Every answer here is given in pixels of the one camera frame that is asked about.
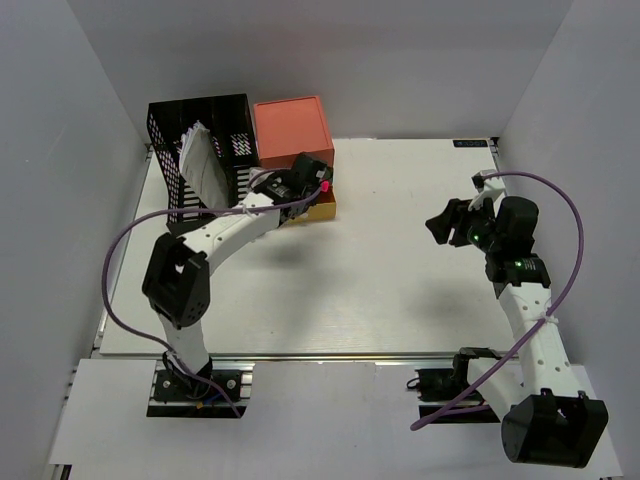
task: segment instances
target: black sticker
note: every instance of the black sticker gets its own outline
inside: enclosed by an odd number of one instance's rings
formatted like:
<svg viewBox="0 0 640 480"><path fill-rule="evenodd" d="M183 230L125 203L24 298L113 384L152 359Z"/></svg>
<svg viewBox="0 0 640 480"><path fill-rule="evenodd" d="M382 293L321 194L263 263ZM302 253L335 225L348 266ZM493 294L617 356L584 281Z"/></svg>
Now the black sticker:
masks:
<svg viewBox="0 0 640 480"><path fill-rule="evenodd" d="M453 146L456 148L486 148L489 144L486 140L454 140Z"/></svg>

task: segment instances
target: black crate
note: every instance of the black crate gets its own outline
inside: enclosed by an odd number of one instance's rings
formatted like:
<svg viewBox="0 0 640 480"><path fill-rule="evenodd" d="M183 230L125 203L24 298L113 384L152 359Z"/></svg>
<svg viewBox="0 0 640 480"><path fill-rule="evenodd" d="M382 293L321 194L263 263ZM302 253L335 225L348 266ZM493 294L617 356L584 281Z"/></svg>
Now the black crate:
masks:
<svg viewBox="0 0 640 480"><path fill-rule="evenodd" d="M227 176L228 205L234 206L248 193L249 169L258 165L258 149L245 94L149 104L147 131L167 184L168 208L205 208L178 168L182 134L197 121L211 131L214 151ZM170 214L167 224L193 222L210 216Z"/></svg>

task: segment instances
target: black basket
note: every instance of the black basket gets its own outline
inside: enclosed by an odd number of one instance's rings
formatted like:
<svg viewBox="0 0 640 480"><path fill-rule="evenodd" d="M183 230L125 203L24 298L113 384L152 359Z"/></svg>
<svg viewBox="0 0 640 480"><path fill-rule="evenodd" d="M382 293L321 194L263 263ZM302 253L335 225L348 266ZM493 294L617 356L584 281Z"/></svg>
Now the black basket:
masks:
<svg viewBox="0 0 640 480"><path fill-rule="evenodd" d="M214 151L227 177L228 206L234 206L248 193L249 169L258 165L258 149L245 94L149 104L147 131L167 184L169 208L206 208L180 175L178 167L182 134L197 121L211 131ZM170 214L167 224L209 217L211 215L200 213Z"/></svg>

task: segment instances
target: wall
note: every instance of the wall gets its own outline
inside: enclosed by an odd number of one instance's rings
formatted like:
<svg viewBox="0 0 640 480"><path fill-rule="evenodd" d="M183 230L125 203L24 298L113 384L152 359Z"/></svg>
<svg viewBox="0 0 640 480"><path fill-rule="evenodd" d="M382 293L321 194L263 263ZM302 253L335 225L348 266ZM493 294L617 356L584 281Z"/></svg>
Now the wall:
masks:
<svg viewBox="0 0 640 480"><path fill-rule="evenodd" d="M554 180L584 217L583 269L559 314L570 357L607 403L625 478L640 478L638 25L637 1L574 2L501 140L503 169ZM538 250L557 292L575 258L572 216L544 187L511 186L539 202Z"/></svg>
<svg viewBox="0 0 640 480"><path fill-rule="evenodd" d="M0 5L2 478L40 478L144 145L64 0Z"/></svg>
<svg viewBox="0 0 640 480"><path fill-rule="evenodd" d="M147 104L320 94L337 137L499 135L571 0L69 0L141 135Z"/></svg>

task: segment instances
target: white panel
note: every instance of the white panel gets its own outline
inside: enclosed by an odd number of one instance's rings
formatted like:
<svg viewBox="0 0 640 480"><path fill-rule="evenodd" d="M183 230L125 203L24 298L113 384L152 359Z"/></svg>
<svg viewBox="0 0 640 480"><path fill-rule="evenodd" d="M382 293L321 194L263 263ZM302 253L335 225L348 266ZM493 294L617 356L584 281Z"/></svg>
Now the white panel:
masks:
<svg viewBox="0 0 640 480"><path fill-rule="evenodd" d="M166 206L152 160L138 215ZM203 317L216 354L452 352L511 347L511 329L484 273L484 255L437 245L424 222L452 197L476 193L488 148L451 140L336 141L335 221L284 227L247 245L211 280ZM114 299L130 325L162 335L141 292L164 219L134 231ZM107 325L101 352L162 347Z"/></svg>
<svg viewBox="0 0 640 480"><path fill-rule="evenodd" d="M0 2L2 477L40 478L144 145L64 0Z"/></svg>
<svg viewBox="0 0 640 480"><path fill-rule="evenodd" d="M570 358L605 395L625 478L640 478L640 415L633 373L640 336L640 2L576 1L502 139L503 169L566 188L583 215L584 268L559 311ZM512 191L541 209L539 251L559 285L573 266L574 221L531 182Z"/></svg>
<svg viewBox="0 0 640 480"><path fill-rule="evenodd" d="M142 135L147 104L322 96L338 137L499 135L570 0L70 0Z"/></svg>
<svg viewBox="0 0 640 480"><path fill-rule="evenodd" d="M497 424L411 432L418 408L405 388L414 374L408 366L259 363L240 420L146 418L154 366L83 361L51 462L73 464L76 480L596 480L620 473L608 435L587 469L574 470L510 463ZM576 373L588 386L584 369Z"/></svg>

